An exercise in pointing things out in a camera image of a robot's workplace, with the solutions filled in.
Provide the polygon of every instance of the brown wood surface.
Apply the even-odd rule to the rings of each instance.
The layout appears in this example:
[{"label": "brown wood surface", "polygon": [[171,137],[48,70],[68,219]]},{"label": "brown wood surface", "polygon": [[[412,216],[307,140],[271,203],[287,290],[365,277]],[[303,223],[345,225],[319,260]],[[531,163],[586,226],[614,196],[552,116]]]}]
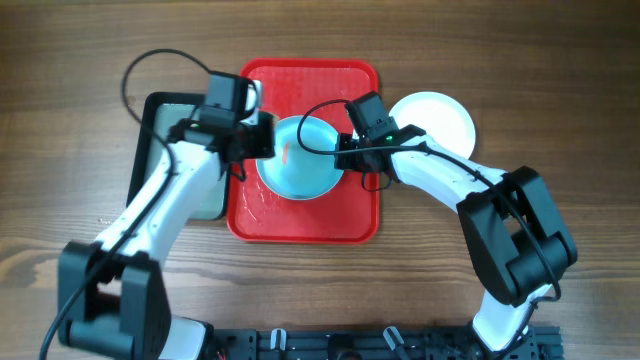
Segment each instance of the brown wood surface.
[{"label": "brown wood surface", "polygon": [[[35,358],[56,309],[56,259],[123,210],[138,128],[123,70],[158,47],[238,72],[255,57],[349,57],[386,105],[462,102],[474,160],[545,178],[579,250],[559,325],[568,359],[640,357],[640,4],[626,1],[5,1],[0,5],[0,359]],[[131,101],[202,92],[176,57],[146,60]],[[167,262],[175,313],[217,327],[465,324],[477,280],[457,216],[406,186],[382,195],[363,246],[249,245],[187,226]],[[51,358],[91,358],[63,349]]]}]

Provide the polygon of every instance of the wooden table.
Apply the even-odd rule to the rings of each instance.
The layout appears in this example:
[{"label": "wooden table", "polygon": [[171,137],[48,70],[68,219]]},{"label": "wooden table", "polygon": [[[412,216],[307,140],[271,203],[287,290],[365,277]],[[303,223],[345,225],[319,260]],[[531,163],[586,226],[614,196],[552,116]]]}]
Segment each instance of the wooden table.
[{"label": "wooden table", "polygon": [[[1,359],[36,356],[60,250],[123,210],[138,127],[119,81],[158,47],[227,72],[262,56],[362,58],[388,108],[421,90],[458,99],[477,126],[474,160],[537,169],[577,243],[562,300],[534,322],[561,326],[568,359],[640,357],[637,2],[4,3]],[[151,92],[205,87],[192,64],[158,56],[136,70],[129,100],[141,110]],[[403,185],[382,200],[378,234],[356,247],[249,245],[224,221],[190,224],[166,266],[172,310],[236,328],[465,324],[483,288],[457,216]],[[91,356],[56,340],[50,357]]]}]

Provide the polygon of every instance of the red tray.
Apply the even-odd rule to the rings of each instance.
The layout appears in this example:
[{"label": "red tray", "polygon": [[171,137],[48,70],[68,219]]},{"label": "red tray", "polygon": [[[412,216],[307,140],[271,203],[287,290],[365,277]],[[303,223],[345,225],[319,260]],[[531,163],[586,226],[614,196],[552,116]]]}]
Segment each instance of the red tray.
[{"label": "red tray", "polygon": [[[280,119],[303,115],[326,100],[355,99],[378,90],[377,73],[360,60],[255,59],[241,74],[262,81],[262,110]],[[320,109],[313,116],[338,132],[353,132],[342,104]],[[359,173],[346,171],[329,193],[294,201],[276,195],[262,183],[255,160],[245,161],[245,168],[244,183],[232,178],[227,211],[229,229],[243,240],[359,244],[378,231],[380,193],[362,189]],[[379,182],[378,175],[367,176],[367,188],[378,188]]]}]

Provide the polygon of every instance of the wood grain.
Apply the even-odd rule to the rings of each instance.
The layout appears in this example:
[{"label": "wood grain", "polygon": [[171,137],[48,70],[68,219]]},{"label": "wood grain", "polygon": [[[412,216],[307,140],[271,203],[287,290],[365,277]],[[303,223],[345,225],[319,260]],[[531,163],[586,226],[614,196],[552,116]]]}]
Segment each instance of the wood grain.
[{"label": "wood grain", "polygon": [[[126,65],[174,47],[238,72],[255,57],[362,58],[386,105],[458,99],[474,160],[547,182],[579,250],[560,303],[568,359],[640,358],[640,4],[633,1],[92,1],[0,5],[0,359],[32,359],[55,310],[56,259],[123,210],[137,126]],[[154,91],[202,92],[197,68],[145,60]],[[464,324],[482,296],[455,214],[385,191],[357,247],[249,245],[224,221],[190,224],[166,267],[173,311],[217,327]],[[92,358],[52,348],[51,358]]]}]

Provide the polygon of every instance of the round plate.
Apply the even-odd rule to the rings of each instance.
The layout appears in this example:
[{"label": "round plate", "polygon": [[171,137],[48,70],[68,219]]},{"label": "round plate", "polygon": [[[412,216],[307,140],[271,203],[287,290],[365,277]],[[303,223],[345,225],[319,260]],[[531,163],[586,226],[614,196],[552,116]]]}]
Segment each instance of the round plate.
[{"label": "round plate", "polygon": [[[334,157],[312,154],[297,139],[302,116],[280,120],[274,129],[276,156],[256,161],[258,175],[274,193],[290,200],[324,195],[340,181],[343,170],[333,167]],[[334,150],[338,132],[326,122],[309,116],[302,126],[302,141],[312,149]]]},{"label": "round plate", "polygon": [[437,92],[419,92],[400,100],[389,112],[399,128],[413,124],[423,128],[445,149],[469,158],[476,145],[471,116],[453,98]]}]

